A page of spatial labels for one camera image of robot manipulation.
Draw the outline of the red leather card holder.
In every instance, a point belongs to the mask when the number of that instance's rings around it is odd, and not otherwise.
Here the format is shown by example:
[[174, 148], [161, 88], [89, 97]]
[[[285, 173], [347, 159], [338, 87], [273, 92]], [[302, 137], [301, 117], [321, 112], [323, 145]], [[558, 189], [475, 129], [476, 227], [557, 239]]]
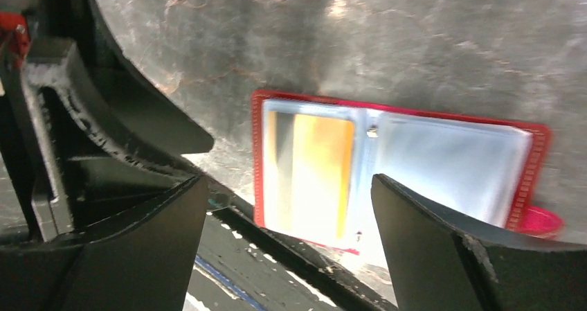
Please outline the red leather card holder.
[[534, 185], [550, 146], [551, 132], [545, 125], [266, 89], [255, 91], [251, 104], [254, 220], [260, 227], [266, 228], [262, 138], [269, 111], [354, 123], [344, 236], [335, 245], [313, 242], [318, 245], [368, 256], [382, 252], [370, 200], [375, 174], [385, 174], [437, 203], [518, 233], [551, 238], [563, 226], [560, 217], [532, 205]]

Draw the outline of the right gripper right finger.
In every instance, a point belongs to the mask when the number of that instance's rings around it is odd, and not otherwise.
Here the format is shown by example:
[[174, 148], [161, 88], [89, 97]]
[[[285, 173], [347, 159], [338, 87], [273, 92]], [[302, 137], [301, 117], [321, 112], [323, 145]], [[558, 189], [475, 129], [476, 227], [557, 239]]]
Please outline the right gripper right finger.
[[371, 199], [400, 310], [585, 310], [586, 246], [481, 222], [383, 174]]

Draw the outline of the gold black striped card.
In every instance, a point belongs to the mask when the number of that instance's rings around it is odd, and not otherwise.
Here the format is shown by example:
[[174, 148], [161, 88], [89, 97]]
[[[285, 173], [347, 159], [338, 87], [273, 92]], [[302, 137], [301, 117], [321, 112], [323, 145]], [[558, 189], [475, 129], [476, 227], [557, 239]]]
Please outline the gold black striped card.
[[349, 202], [354, 123], [269, 111], [263, 134], [266, 228], [335, 245]]

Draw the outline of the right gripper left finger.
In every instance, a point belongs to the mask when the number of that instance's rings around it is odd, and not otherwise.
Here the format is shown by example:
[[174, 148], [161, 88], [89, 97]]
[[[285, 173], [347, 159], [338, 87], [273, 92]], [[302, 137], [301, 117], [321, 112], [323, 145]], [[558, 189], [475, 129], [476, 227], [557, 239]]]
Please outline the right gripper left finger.
[[1, 248], [2, 310], [181, 310], [208, 206], [194, 177], [50, 242]]

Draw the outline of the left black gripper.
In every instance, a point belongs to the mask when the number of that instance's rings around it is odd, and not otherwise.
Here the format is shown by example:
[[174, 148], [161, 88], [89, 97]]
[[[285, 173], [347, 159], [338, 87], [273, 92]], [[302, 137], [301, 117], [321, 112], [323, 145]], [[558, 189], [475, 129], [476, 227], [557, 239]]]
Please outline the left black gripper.
[[1, 0], [2, 242], [119, 220], [213, 144], [123, 55], [96, 0]]

